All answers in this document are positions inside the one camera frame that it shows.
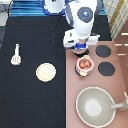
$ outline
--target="cable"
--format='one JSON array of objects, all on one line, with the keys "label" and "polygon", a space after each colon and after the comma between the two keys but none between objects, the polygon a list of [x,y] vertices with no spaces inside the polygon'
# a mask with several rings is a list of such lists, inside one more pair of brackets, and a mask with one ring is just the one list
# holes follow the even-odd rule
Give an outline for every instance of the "cable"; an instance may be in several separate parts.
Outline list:
[{"label": "cable", "polygon": [[57,25],[58,25],[58,23],[60,22],[60,20],[61,20],[61,18],[63,17],[63,15],[61,15],[61,16],[59,17],[59,19],[57,20],[57,23],[56,23],[56,25],[55,25],[55,27],[54,27],[54,30],[53,30],[53,41],[52,41],[54,48],[55,48],[56,50],[60,51],[60,52],[61,52],[61,51],[66,51],[66,50],[68,50],[68,49],[74,49],[74,47],[65,48],[65,49],[57,49],[56,46],[55,46],[55,41],[54,41],[55,31],[56,31]]},{"label": "cable", "polygon": [[11,0],[11,2],[9,3],[8,10],[7,10],[8,18],[9,18],[9,10],[11,10],[11,9],[10,9],[10,6],[11,6],[12,1],[13,1],[13,0]]}]

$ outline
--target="black table surface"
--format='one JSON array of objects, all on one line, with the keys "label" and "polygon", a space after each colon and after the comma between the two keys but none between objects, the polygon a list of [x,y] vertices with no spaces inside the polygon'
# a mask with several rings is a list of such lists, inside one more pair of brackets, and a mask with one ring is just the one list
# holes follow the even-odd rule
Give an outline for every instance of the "black table surface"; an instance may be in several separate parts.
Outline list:
[{"label": "black table surface", "polygon": [[[12,17],[6,25],[0,52],[0,128],[66,128],[65,51],[52,43],[54,17]],[[65,18],[58,25],[55,45],[63,48],[64,32],[70,29]],[[11,57],[20,45],[21,65],[13,66]],[[51,63],[56,76],[41,82],[36,69]]]}]

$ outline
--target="bowl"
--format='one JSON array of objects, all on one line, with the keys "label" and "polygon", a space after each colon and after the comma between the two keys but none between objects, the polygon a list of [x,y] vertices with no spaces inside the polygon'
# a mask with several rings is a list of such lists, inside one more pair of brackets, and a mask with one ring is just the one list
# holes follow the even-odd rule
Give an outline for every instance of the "bowl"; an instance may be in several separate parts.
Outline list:
[{"label": "bowl", "polygon": [[82,90],[76,99],[76,111],[80,119],[93,128],[109,125],[116,109],[111,109],[113,98],[99,87],[88,87]]}]

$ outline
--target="food item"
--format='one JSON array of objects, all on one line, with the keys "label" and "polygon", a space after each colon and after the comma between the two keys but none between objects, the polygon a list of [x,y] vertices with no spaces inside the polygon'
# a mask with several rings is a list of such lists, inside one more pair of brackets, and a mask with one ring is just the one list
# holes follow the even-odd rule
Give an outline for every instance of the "food item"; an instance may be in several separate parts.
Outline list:
[{"label": "food item", "polygon": [[91,63],[88,60],[85,60],[85,61],[81,61],[79,66],[80,66],[81,69],[90,68]]},{"label": "food item", "polygon": [[85,62],[84,61],[80,62],[79,66],[81,69],[85,68]]},{"label": "food item", "polygon": [[89,62],[88,60],[86,60],[86,61],[84,62],[84,65],[85,65],[86,67],[90,67],[90,66],[91,66],[91,64],[90,64],[90,62]]}]

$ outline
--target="black cloth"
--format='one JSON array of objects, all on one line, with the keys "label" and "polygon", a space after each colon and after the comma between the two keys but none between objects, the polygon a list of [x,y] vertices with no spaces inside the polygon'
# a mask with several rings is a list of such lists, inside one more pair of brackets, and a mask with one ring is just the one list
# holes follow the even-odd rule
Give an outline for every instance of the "black cloth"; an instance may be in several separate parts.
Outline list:
[{"label": "black cloth", "polygon": [[106,58],[111,54],[111,49],[106,45],[99,45],[96,47],[96,54],[102,58]]},{"label": "black cloth", "polygon": [[[65,51],[55,50],[52,44],[58,18],[8,19],[0,51],[0,128],[66,128]],[[63,48],[64,32],[70,29],[66,23],[63,19],[55,34],[58,48]],[[11,57],[17,43],[22,62],[13,66]],[[48,83],[36,77],[42,63],[56,68],[55,78]]]},{"label": "black cloth", "polygon": [[95,17],[92,33],[100,35],[99,41],[112,41],[107,15]]},{"label": "black cloth", "polygon": [[98,70],[103,76],[112,76],[115,73],[115,68],[110,62],[100,63]]}]

